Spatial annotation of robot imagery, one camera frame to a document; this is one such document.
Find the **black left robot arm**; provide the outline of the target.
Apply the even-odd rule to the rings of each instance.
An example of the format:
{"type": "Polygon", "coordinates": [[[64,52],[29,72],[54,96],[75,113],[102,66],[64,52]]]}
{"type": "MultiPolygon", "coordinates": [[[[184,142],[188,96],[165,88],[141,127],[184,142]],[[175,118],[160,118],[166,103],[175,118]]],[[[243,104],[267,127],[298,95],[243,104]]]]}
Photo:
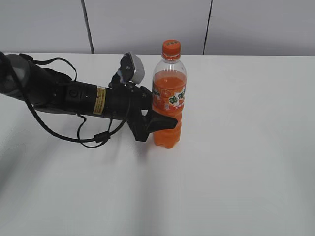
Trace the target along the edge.
{"type": "Polygon", "coordinates": [[[153,95],[140,84],[145,76],[142,61],[133,53],[123,55],[108,87],[79,82],[48,68],[49,63],[27,54],[0,56],[1,94],[24,101],[46,131],[50,128],[39,112],[118,120],[141,142],[149,134],[173,129],[178,123],[152,109],[153,95]]]}

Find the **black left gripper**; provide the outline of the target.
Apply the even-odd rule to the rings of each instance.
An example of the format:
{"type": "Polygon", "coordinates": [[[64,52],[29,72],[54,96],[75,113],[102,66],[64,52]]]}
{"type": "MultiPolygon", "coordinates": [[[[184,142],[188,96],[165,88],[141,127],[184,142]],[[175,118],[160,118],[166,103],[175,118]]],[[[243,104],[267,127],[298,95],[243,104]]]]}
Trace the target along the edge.
{"type": "Polygon", "coordinates": [[[109,134],[117,133],[126,123],[136,141],[146,141],[150,133],[174,129],[176,118],[152,110],[152,93],[133,82],[123,83],[115,73],[106,89],[106,114],[121,123],[109,134]]]}

